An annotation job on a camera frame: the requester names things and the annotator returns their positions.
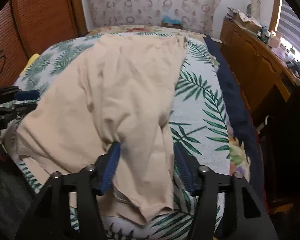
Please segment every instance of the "bedroom wall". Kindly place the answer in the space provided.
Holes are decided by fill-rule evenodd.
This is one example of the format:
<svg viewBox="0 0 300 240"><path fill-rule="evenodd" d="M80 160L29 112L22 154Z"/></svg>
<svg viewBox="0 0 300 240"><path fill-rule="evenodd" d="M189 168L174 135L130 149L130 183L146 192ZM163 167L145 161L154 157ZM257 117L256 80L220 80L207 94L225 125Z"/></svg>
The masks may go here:
<svg viewBox="0 0 300 240"><path fill-rule="evenodd" d="M270 25L274 0L261 0L261 20L267 25Z"/></svg>
<svg viewBox="0 0 300 240"><path fill-rule="evenodd" d="M261 19L269 25L272 15L274 0L262 0L261 2ZM219 38L221 33L221 28L223 24L223 18L228 11L228 6L237 8L243 12L246 11L247 5L250 0L221 0L219 6L217 7L214 14L213 21L213 37ZM87 29L91 31L94 29L93 22L90 16L88 0L82 0L83 11L86 19Z"/></svg>

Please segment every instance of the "blue object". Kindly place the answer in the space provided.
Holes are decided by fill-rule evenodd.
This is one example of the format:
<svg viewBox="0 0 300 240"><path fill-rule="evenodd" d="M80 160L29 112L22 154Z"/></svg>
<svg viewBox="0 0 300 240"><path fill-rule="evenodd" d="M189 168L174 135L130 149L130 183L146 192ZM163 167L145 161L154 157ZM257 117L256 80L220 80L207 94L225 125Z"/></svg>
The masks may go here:
<svg viewBox="0 0 300 240"><path fill-rule="evenodd" d="M164 15L162 18L162 22L163 23L168 23L168 24L182 24L181 20L177 20L177 19L172 19L170 18L168 15Z"/></svg>
<svg viewBox="0 0 300 240"><path fill-rule="evenodd" d="M102 156L107 157L107 160L103 160L101 158ZM103 195L106 193L107 190L112 188L112 178L117 168L120 157L120 143L112 143L108 153L102 156L98 158L96 166L105 165L104 170L102 171L101 181L99 184L99 190Z"/></svg>
<svg viewBox="0 0 300 240"><path fill-rule="evenodd" d="M261 173L261 153L257 142L256 129L254 128L249 112L240 95L240 88L235 81L229 65L221 51L210 36L204 38L209 53L216 57L220 63L217 77L222 91L223 100L229 116L234 136L239 142L244 142L244 150L251 160L250 184L261 202L263 202L263 182Z"/></svg>
<svg viewBox="0 0 300 240"><path fill-rule="evenodd" d="M192 195L194 192L194 186L193 186L193 175L187 166L186 160L183 158L182 149L180 149L180 144L175 144L173 147L174 150L174 158L176 161L176 165L179 170L180 179L183 182L183 185L185 186L186 190Z"/></svg>
<svg viewBox="0 0 300 240"><path fill-rule="evenodd" d="M40 97L39 90L20 91L14 95L14 99L18 101L34 100Z"/></svg>

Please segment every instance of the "blue gripper pad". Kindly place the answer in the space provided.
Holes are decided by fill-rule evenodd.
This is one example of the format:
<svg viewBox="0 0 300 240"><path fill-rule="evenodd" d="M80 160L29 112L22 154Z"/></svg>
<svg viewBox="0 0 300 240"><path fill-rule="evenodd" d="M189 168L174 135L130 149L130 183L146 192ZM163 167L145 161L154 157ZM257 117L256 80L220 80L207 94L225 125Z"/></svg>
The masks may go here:
<svg viewBox="0 0 300 240"><path fill-rule="evenodd" d="M120 143L114 142L112 143L110 149L108 150L108 153L106 155L100 156L96 162L97 169L98 168L103 169L101 182L99 184L99 189L102 195L107 190L112 188L112 178L117 168L119 157L120 157Z"/></svg>
<svg viewBox="0 0 300 240"><path fill-rule="evenodd" d="M40 97L39 90L20 91L14 95L14 99L18 101L34 100Z"/></svg>
<svg viewBox="0 0 300 240"><path fill-rule="evenodd" d="M193 174L184 158L185 155L187 155L186 149L181 143L176 143L173 149L176 165L180 173L180 178L186 190L192 195L192 193L194 192L194 180Z"/></svg>

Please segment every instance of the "wooden door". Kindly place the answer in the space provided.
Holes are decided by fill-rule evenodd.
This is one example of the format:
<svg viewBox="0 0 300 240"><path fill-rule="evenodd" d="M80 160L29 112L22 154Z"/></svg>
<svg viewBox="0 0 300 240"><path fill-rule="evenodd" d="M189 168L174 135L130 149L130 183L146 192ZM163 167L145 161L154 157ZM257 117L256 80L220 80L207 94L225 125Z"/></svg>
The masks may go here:
<svg viewBox="0 0 300 240"><path fill-rule="evenodd" d="M29 56L78 37L71 0L12 0L12 7Z"/></svg>
<svg viewBox="0 0 300 240"><path fill-rule="evenodd" d="M230 65L231 70L237 75L240 70L240 63L237 55L241 53L242 37L241 32L233 30L227 37L227 43L222 48L222 54Z"/></svg>
<svg viewBox="0 0 300 240"><path fill-rule="evenodd" d="M240 87L245 93L245 85L249 85L249 80L252 78L253 72L256 68L256 61L260 54L260 47L257 45L257 42L249 34L244 31L241 32L241 51L239 54L236 54L238 66L240 69L236 71L236 76Z"/></svg>
<svg viewBox="0 0 300 240"><path fill-rule="evenodd" d="M233 25L227 20L223 20L223 25L221 29L221 34L220 34L220 40L222 43L226 46L229 43L229 39L231 37L232 31L233 31Z"/></svg>
<svg viewBox="0 0 300 240"><path fill-rule="evenodd" d="M0 87L11 86L29 58L15 27L10 1L0 12L0 50L6 57L6 60L0 59Z"/></svg>
<svg viewBox="0 0 300 240"><path fill-rule="evenodd" d="M251 112L256 109L275 82L280 79L282 72L273 55L263 48L260 48L260 52L252 78L243 87Z"/></svg>

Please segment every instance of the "bed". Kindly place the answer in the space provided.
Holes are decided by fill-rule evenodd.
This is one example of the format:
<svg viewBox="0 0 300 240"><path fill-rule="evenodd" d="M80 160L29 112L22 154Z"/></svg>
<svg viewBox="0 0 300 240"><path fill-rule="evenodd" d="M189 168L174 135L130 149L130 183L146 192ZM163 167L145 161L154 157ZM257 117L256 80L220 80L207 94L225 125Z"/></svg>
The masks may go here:
<svg viewBox="0 0 300 240"><path fill-rule="evenodd" d="M169 122L173 140L182 142L189 154L196 156L200 164L208 165L215 172L232 174L240 171L262 199L262 176L255 130L240 98L238 85L209 37L154 26L104 27L94 30L90 36L52 45L20 75L15 85L22 90L39 89L43 96L54 78L80 53L93 46L104 33L187 37L188 52L176 85ZM2 141L26 181L38 193L42 184L33 175L27 162L20 160L15 152L16 129L21 121L22 117L19 117L9 124ZM173 184L175 210L172 213L155 217L145 227L121 217L103 216L108 238L184 239L190 228L197 198L185 191L177 169ZM223 194L219 194L216 225L222 217L223 209ZM70 211L71 225L79 229L77 210L70 207Z"/></svg>

